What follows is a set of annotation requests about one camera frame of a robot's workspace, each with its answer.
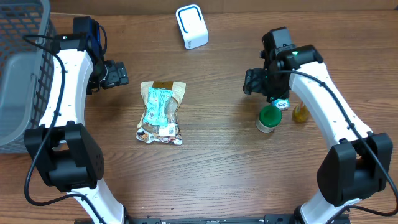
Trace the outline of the brown snack pouch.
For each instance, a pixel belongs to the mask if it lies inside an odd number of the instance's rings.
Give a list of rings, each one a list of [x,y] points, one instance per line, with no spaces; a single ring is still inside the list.
[[[150,87],[172,90],[171,100],[166,106],[166,116],[168,121],[168,124],[166,126],[153,126],[144,122],[147,96]],[[182,144],[182,135],[180,133],[177,110],[182,103],[183,97],[185,95],[185,90],[186,84],[184,82],[146,81],[141,83],[141,96],[144,102],[145,109],[142,114],[141,120],[137,125],[137,140],[143,141],[147,144],[151,144],[153,142],[161,142],[178,146]]]

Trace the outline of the green lid jar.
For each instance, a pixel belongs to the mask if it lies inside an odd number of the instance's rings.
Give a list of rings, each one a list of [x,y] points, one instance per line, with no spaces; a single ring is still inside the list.
[[[256,127],[263,133],[271,133],[282,120],[282,112],[278,107],[268,105],[259,112]]]

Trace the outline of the teal tissue pack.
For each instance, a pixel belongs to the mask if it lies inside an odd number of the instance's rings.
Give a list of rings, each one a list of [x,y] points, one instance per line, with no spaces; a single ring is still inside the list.
[[[271,105],[277,107],[281,111],[287,110],[290,107],[290,102],[288,99],[276,99],[271,98]]]

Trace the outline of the teal wipes packet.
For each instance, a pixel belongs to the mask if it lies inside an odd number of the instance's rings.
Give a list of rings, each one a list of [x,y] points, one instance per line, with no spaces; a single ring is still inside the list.
[[[172,90],[149,88],[144,122],[153,126],[166,126],[166,106],[172,97]]]

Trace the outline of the yellow dish soap bottle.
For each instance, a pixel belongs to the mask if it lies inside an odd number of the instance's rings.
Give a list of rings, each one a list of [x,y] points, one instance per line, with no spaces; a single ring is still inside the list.
[[[310,112],[302,101],[292,111],[292,119],[296,123],[305,123],[309,116]]]

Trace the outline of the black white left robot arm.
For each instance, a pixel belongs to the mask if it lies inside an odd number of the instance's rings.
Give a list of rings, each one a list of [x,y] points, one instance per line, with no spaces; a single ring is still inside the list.
[[[90,223],[130,223],[125,206],[104,180],[103,152],[85,128],[86,96],[129,82],[122,62],[104,59],[107,43],[102,37],[106,37],[105,29],[96,20],[76,17],[71,34],[50,37],[50,47],[44,48],[53,57],[54,74],[39,127],[24,134],[32,158],[24,195],[36,206],[75,198],[90,216]],[[42,203],[33,200],[29,184],[34,170],[63,196]]]

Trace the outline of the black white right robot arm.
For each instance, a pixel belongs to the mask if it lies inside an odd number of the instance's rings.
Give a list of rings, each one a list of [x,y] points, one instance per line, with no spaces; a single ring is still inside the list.
[[[318,192],[293,214],[266,215],[266,223],[348,223],[359,202],[390,186],[393,143],[376,134],[349,107],[329,76],[319,51],[296,46],[286,27],[262,37],[262,68],[246,72],[243,92],[261,93],[268,101],[295,93],[320,128],[328,154],[317,171]]]

